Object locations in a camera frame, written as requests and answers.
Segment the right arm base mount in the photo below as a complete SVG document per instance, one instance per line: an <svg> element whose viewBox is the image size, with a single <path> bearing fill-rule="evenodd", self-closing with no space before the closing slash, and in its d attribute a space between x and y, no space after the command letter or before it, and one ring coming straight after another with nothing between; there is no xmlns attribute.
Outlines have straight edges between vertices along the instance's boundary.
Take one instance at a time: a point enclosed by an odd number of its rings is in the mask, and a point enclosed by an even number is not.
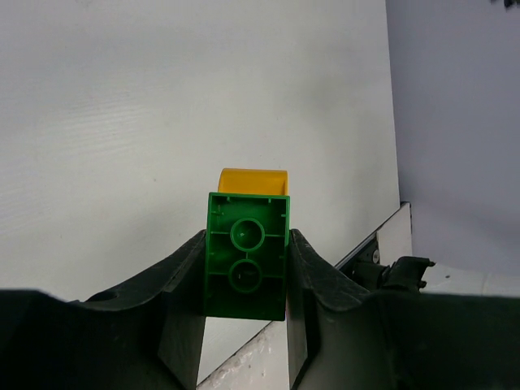
<svg viewBox="0 0 520 390"><path fill-rule="evenodd" d="M352 279L371 292L387 289L418 293L427 285L424 273L434 265L429 258L412 256L400 257L389 266L359 262L353 268Z"/></svg>

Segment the green yellow red rounded stack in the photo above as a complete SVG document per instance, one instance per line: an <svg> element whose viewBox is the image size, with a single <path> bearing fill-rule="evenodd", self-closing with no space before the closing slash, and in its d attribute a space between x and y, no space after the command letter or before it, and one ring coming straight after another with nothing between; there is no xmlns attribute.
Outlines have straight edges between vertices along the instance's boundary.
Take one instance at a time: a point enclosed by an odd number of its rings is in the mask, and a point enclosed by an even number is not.
<svg viewBox="0 0 520 390"><path fill-rule="evenodd" d="M285 319L289 219L286 171L221 171L208 197L205 316Z"/></svg>

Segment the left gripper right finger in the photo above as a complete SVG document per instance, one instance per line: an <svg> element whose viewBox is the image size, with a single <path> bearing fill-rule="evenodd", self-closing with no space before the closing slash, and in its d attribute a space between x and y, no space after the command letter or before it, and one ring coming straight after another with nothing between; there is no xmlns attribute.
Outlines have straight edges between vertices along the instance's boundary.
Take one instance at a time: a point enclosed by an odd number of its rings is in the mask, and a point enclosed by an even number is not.
<svg viewBox="0 0 520 390"><path fill-rule="evenodd" d="M371 292L298 230L288 257L292 389L516 389L516 297Z"/></svg>

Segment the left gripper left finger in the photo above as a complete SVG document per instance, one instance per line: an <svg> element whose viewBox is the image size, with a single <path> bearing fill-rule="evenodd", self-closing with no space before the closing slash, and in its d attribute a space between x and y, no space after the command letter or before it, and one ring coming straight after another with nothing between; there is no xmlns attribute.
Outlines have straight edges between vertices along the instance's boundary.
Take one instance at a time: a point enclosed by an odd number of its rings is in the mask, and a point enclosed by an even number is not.
<svg viewBox="0 0 520 390"><path fill-rule="evenodd" d="M4 389L194 389L206 234L86 301L1 292Z"/></svg>

